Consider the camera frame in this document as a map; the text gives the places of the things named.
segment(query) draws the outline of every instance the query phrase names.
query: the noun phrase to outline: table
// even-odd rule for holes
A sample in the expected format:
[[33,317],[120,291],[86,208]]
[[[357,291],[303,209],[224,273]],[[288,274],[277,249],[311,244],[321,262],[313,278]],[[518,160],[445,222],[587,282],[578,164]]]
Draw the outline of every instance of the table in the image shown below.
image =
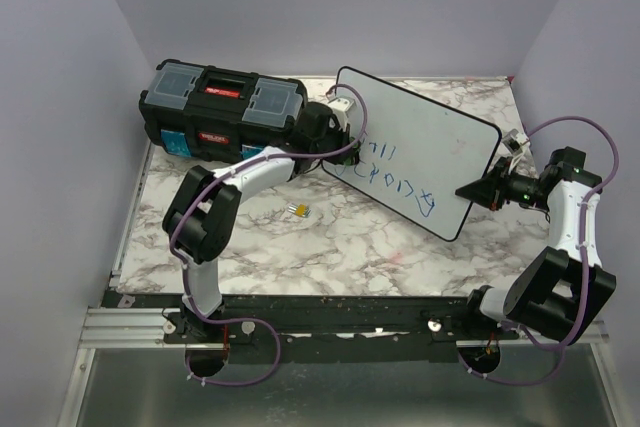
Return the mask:
[[[302,78],[309,99],[323,101],[330,78]],[[509,82],[394,79],[421,95],[489,120],[503,132],[522,129]],[[507,151],[500,146],[499,154]],[[123,248],[118,292],[181,293],[162,218],[185,173],[220,163],[170,156],[154,148]],[[531,156],[519,166],[535,172]],[[286,211],[308,204],[311,215]],[[220,261],[220,288],[230,294],[466,295],[484,284],[508,287],[546,245],[543,214],[509,206],[473,206],[449,243],[329,176],[321,169],[242,204]]]

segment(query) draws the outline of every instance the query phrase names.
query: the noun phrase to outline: white wall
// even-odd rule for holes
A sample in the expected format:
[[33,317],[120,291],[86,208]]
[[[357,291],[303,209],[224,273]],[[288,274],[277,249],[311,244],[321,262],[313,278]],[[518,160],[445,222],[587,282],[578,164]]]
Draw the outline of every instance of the white wall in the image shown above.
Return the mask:
[[[620,149],[620,171],[598,207],[598,252],[618,276],[606,307],[620,374],[640,418],[640,0],[560,0],[514,83],[524,122],[564,114],[600,122]],[[588,126],[558,125],[536,135],[539,166],[553,148],[587,152],[587,168],[611,168],[605,141]]]
[[50,426],[124,223],[151,69],[115,0],[0,13],[0,424]]
[[117,0],[155,65],[510,75],[557,0]]

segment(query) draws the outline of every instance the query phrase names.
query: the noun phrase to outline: black whiteboard frame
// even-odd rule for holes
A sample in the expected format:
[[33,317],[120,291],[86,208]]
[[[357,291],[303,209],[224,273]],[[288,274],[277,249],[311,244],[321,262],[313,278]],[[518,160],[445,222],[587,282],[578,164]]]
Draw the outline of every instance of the black whiteboard frame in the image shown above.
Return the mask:
[[[398,89],[401,90],[402,92],[406,92],[407,94],[411,94],[414,97],[418,97],[419,99],[422,100],[426,100],[428,102],[432,102],[436,105],[439,105],[440,107],[443,107],[447,110],[450,110],[452,112],[455,112],[456,114],[462,114],[465,117],[469,117],[470,119],[476,120],[478,122],[481,122],[483,124],[486,124],[488,126],[493,127],[494,129],[496,129],[496,132],[498,132],[498,141],[496,142],[495,147],[493,148],[493,152],[491,153],[491,156],[489,157],[489,160],[487,161],[487,165],[484,168],[484,171],[482,172],[482,175],[484,176],[487,171],[489,170],[489,166],[491,165],[491,161],[493,160],[493,158],[496,156],[496,152],[498,151],[498,147],[500,146],[500,143],[502,142],[502,131],[500,130],[500,127],[498,127],[496,124],[492,124],[489,121],[486,121],[484,119],[481,119],[480,117],[476,117],[475,115],[471,115],[471,114],[467,114],[466,112],[463,112],[461,110],[455,109],[453,107],[450,107],[448,105],[443,104],[442,102],[438,102],[437,100],[433,100],[429,97],[425,97],[424,95],[420,95],[416,92],[413,92],[411,90],[405,89],[403,87],[398,87],[397,85],[386,81],[384,79],[381,79],[379,77],[376,77],[375,75],[371,75],[371,74],[367,74],[366,72],[362,72],[361,70],[358,69],[354,69],[353,67],[350,67],[348,65],[342,66],[340,67],[340,70],[338,70],[338,75],[336,76],[336,84],[340,82],[340,74],[342,73],[343,70],[345,69],[349,69],[357,74],[363,75],[365,77],[369,77],[370,79],[373,80],[377,80],[383,84],[388,85],[389,87],[393,87],[394,89]],[[330,176],[338,179],[339,181],[347,184],[349,187],[351,187],[352,189],[357,190],[358,192],[360,192],[363,195],[366,195],[367,197],[369,197],[372,200],[375,200],[377,203],[385,206],[387,209],[391,210],[392,212],[395,212],[396,214],[398,214],[400,217],[407,219],[409,222],[411,222],[412,224],[417,225],[418,227],[426,230],[427,232],[435,235],[436,237],[438,237],[439,239],[444,240],[445,242],[454,242],[455,240],[458,239],[458,237],[460,236],[460,232],[462,231],[462,227],[464,226],[464,223],[467,221],[467,217],[469,216],[469,212],[471,211],[471,206],[473,205],[473,202],[469,202],[469,207],[467,207],[467,211],[465,212],[464,216],[462,217],[462,222],[460,223],[460,227],[458,227],[458,231],[456,232],[456,235],[452,238],[452,239],[445,239],[444,237],[442,237],[441,235],[436,234],[435,232],[433,232],[432,230],[427,229],[424,225],[420,225],[419,223],[417,223],[416,221],[410,219],[409,217],[403,215],[402,213],[398,212],[397,210],[389,207],[387,204],[385,204],[384,202],[379,201],[378,199],[376,199],[375,197],[373,197],[372,195],[367,194],[366,192],[363,192],[362,190],[358,189],[357,187],[355,187],[354,185],[350,184],[349,182],[347,182],[346,180],[338,177],[337,175],[332,174],[331,172],[329,172],[327,169],[324,168],[324,163],[322,163],[322,170],[324,170],[327,174],[329,174]]]

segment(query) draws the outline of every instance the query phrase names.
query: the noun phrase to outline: gray floor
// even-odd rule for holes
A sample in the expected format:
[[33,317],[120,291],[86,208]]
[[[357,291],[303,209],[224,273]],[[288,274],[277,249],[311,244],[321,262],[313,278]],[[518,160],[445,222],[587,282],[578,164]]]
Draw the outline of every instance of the gray floor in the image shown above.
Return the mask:
[[[591,349],[569,349],[560,376],[532,388],[493,385],[460,365],[283,365],[248,388],[186,381],[180,351],[101,351],[83,404],[84,427],[204,426],[613,426]],[[499,372],[533,379],[553,366],[531,346],[504,352]],[[264,366],[232,366],[227,379]]]

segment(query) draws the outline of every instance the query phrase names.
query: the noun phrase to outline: whiteboard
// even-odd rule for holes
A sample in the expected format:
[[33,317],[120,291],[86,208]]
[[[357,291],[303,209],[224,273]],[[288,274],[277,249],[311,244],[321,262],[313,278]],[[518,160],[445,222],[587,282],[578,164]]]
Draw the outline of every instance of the whiteboard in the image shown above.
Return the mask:
[[[455,240],[471,202],[455,190],[487,171],[500,129],[415,92],[343,67],[339,84],[358,91],[369,119],[355,166],[323,163],[324,170],[447,241]],[[347,89],[338,95],[353,98]],[[362,108],[351,132],[362,127]]]

